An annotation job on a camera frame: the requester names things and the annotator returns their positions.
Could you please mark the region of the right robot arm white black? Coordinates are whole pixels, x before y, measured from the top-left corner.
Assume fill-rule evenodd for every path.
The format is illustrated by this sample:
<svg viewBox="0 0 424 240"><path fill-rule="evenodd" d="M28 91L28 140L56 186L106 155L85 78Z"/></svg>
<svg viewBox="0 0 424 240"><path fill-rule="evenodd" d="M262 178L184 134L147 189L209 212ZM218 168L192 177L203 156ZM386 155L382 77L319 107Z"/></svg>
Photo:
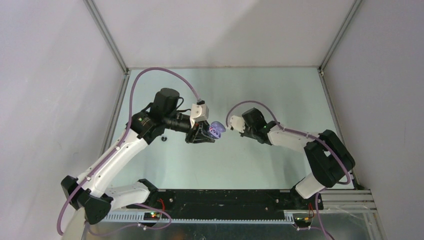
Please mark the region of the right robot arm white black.
<svg viewBox="0 0 424 240"><path fill-rule="evenodd" d="M295 192L290 196L291 204L297 209L308 206L311 197L319 191L340 184L343 177L349 180L349 172L356 165L346 146L329 129L314 134L289 129L275 120L267 122L257 108L241 116L232 115L228 124L242 137L305 154L311 173L294 185Z"/></svg>

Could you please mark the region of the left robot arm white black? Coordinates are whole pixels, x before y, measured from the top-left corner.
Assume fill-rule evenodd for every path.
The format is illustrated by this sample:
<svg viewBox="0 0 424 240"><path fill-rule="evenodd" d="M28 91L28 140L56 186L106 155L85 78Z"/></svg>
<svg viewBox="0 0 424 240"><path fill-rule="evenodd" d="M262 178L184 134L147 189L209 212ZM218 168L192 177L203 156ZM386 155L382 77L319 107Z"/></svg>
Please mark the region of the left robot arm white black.
<svg viewBox="0 0 424 240"><path fill-rule="evenodd" d="M206 104L203 101L193 104L190 114L186 115L178 109L178 102L183 100L178 91L162 88L153 102L131 117L115 145L78 177L68 175L61 181L69 204L75 210L84 210L85 221L95 225L111 210L128 205L156 206L156 188L147 180L115 188L110 188L109 184L133 157L166 129L184 133L188 144L214 143L221 138L221 124L207 121L209 109Z"/></svg>

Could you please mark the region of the purple earbud charging case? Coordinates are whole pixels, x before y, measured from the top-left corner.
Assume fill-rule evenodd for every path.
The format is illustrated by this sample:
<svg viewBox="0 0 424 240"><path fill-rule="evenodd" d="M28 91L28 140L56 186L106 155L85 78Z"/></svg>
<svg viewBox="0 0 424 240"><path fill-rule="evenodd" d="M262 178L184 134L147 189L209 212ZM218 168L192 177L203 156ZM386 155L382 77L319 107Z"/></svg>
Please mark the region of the purple earbud charging case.
<svg viewBox="0 0 424 240"><path fill-rule="evenodd" d="M216 131L210 131L210 127L214 127L216 129ZM226 132L225 126L219 121L213 121L209 125L208 134L213 139L220 139L222 137L222 134L225 133L225 132Z"/></svg>

